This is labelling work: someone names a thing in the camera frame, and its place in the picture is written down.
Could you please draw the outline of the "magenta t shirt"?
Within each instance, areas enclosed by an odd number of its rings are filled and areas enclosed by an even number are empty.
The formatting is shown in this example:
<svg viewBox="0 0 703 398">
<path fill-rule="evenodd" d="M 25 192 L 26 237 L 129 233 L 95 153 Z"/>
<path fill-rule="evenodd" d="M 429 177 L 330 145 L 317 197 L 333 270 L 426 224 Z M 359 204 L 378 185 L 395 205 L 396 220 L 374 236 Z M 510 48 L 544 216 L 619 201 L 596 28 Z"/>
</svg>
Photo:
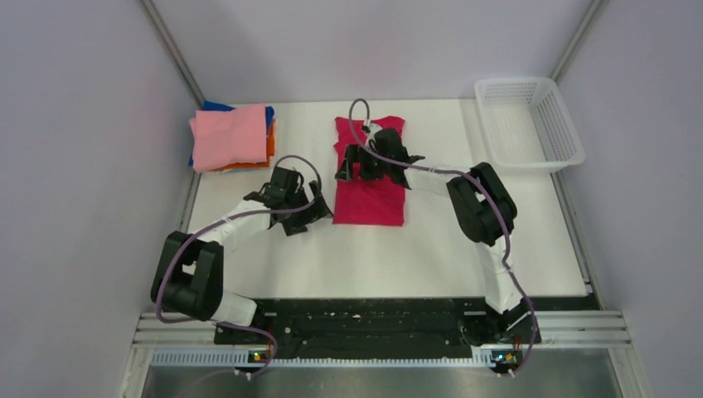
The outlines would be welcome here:
<svg viewBox="0 0 703 398">
<path fill-rule="evenodd" d="M 397 116 L 373 119 L 382 128 L 398 130 L 402 136 L 405 120 Z M 335 118 L 337 142 L 337 169 L 342 165 L 347 145 L 356 144 L 349 127 L 349 120 Z M 405 223 L 405 189 L 391 182 L 388 177 L 376 181 L 358 178 L 359 165 L 354 167 L 354 179 L 337 180 L 333 224 L 366 226 L 403 226 Z"/>
</svg>

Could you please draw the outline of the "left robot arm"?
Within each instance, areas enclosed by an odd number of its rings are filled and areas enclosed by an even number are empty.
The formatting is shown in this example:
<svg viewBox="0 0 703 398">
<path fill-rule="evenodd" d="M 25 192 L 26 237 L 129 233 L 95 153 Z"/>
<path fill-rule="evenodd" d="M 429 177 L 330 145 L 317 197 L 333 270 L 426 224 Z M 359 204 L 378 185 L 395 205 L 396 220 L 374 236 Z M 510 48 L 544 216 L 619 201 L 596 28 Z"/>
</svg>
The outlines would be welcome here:
<svg viewBox="0 0 703 398">
<path fill-rule="evenodd" d="M 298 171 L 275 167 L 258 191 L 223 217 L 196 232 L 167 236 L 151 288 L 159 320 L 167 323 L 163 313 L 171 311 L 179 313 L 178 322 L 226 323 L 245 342 L 259 341 L 266 322 L 253 299 L 225 289 L 226 256 L 274 226 L 292 236 L 331 215 L 320 177 L 306 182 Z"/>
</svg>

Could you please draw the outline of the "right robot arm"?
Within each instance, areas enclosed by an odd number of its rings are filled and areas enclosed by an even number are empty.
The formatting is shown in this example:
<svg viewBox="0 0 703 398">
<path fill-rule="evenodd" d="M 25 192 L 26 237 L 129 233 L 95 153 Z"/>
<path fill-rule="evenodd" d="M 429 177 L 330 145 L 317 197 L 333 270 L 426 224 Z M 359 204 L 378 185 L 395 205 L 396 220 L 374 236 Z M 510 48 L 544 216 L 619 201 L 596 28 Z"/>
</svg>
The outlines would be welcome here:
<svg viewBox="0 0 703 398">
<path fill-rule="evenodd" d="M 516 203 L 489 163 L 479 163 L 467 172 L 421 164 L 411 155 L 395 129 L 378 129 L 374 124 L 352 130 L 355 142 L 347 146 L 336 174 L 340 181 L 358 177 L 363 181 L 384 177 L 406 190 L 431 192 L 451 201 L 462 233 L 476 247 L 484 277 L 484 320 L 475 332 L 473 344 L 512 342 L 535 343 L 538 335 L 534 304 L 512 269 L 511 233 Z"/>
</svg>

